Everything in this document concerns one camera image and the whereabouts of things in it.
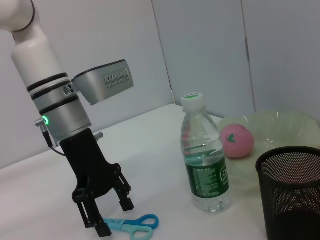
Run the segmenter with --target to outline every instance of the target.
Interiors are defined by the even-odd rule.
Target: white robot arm
[[[95,67],[70,81],[40,27],[32,0],[0,0],[0,30],[10,31],[14,37],[13,62],[43,119],[36,126],[41,127],[49,147],[52,142],[48,130],[55,141],[61,141],[76,175],[72,199],[85,227],[94,227],[100,237],[110,236],[95,199],[113,188],[122,209],[132,210],[134,205],[128,198],[131,187],[120,165],[110,164],[104,158],[89,129],[91,122],[77,91],[94,105],[133,87],[127,62],[120,60]]]

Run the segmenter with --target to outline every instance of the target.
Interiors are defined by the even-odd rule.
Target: pink toy
[[[254,136],[240,124],[226,126],[220,135],[224,153],[228,158],[243,158],[254,149]]]

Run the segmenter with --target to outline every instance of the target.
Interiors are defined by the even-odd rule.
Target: plastic bowl
[[[245,126],[254,137],[250,155],[226,158],[229,174],[246,184],[259,184],[256,162],[269,150],[287,146],[320,149],[320,122],[303,113],[262,110],[249,116],[227,117],[217,124],[218,130],[230,124]]]

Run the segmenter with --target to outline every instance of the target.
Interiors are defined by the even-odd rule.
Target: black mesh basket
[[[266,152],[256,162],[269,240],[320,240],[320,150]]]

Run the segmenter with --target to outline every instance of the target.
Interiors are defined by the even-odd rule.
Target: blue scissors
[[[145,220],[154,219],[153,224],[143,223]],[[113,219],[104,218],[106,224],[110,229],[129,233],[131,240],[149,240],[153,235],[153,229],[159,225],[159,218],[154,214],[144,215],[136,220]],[[147,234],[142,237],[134,237],[135,232],[146,232]]]

